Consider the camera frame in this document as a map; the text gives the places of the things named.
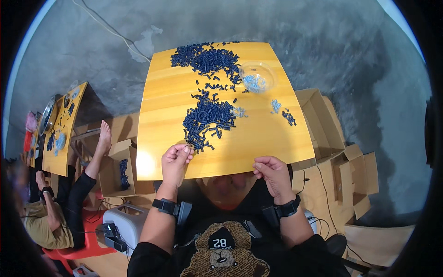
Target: red plastic chair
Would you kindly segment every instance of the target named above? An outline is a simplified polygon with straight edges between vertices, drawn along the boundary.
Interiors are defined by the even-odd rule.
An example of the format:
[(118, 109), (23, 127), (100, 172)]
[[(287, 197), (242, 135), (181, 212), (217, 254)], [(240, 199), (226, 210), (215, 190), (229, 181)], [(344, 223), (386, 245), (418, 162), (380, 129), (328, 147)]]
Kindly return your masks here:
[[(105, 213), (105, 211), (106, 210), (97, 212), (83, 209), (82, 218), (85, 232), (94, 232), (95, 229), (103, 223), (103, 214)], [(43, 252), (45, 252), (52, 260), (61, 261), (68, 272), (72, 274), (72, 269), (69, 266), (67, 260), (97, 257), (110, 253), (115, 253), (117, 252), (117, 250), (110, 247), (101, 248), (98, 245), (95, 233), (85, 233), (85, 247), (80, 250), (75, 250), (73, 248), (48, 250), (43, 248)]]

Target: box containing black parts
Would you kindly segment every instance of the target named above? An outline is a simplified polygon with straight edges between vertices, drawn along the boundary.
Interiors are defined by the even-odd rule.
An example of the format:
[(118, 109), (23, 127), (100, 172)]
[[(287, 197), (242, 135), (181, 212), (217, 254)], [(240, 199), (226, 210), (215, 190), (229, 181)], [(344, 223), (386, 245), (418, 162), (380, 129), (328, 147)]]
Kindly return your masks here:
[(101, 160), (98, 181), (104, 197), (128, 197), (154, 193), (152, 181), (137, 181), (137, 150), (132, 141), (124, 140), (111, 146)]

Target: black sleeve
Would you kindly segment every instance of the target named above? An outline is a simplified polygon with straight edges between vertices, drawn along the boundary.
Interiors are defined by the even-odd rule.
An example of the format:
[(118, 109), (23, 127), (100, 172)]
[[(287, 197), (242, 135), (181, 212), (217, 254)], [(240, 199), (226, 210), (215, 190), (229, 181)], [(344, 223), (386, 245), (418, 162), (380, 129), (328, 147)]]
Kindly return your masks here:
[(340, 256), (329, 252), (323, 238), (315, 234), (291, 251), (313, 271), (312, 276), (350, 276)]
[(155, 244), (140, 242), (131, 255), (128, 277), (157, 276), (171, 255)]

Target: person's left hand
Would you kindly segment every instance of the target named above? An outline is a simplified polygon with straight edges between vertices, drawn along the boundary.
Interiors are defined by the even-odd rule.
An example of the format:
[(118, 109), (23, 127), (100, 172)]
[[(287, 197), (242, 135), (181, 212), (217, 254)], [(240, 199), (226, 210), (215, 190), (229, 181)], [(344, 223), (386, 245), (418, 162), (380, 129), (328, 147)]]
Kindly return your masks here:
[(193, 159), (194, 150), (187, 144), (175, 144), (162, 156), (163, 184), (177, 189), (185, 178), (185, 166)]
[(45, 175), (41, 170), (37, 171), (37, 173), (35, 174), (35, 181), (39, 185), (39, 190), (42, 190), (44, 187), (49, 186), (49, 184), (46, 183)]

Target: concrete floor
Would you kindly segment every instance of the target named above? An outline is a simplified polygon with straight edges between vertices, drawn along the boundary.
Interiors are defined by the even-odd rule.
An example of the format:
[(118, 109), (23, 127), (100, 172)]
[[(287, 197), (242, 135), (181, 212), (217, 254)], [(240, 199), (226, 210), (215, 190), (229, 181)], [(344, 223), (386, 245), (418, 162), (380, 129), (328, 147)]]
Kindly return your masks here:
[[(87, 3), (146, 56), (205, 41), (269, 42), (293, 88), (318, 87), (331, 98), (346, 140), (375, 151), (380, 193), (360, 223), (415, 222), (431, 174), (423, 131), (431, 89), (419, 52), (376, 0)], [(89, 81), (102, 103), (79, 124), (139, 111), (148, 68), (70, 0), (56, 1), (17, 74), (6, 157), (21, 148), (27, 111), (42, 111), (73, 80)]]

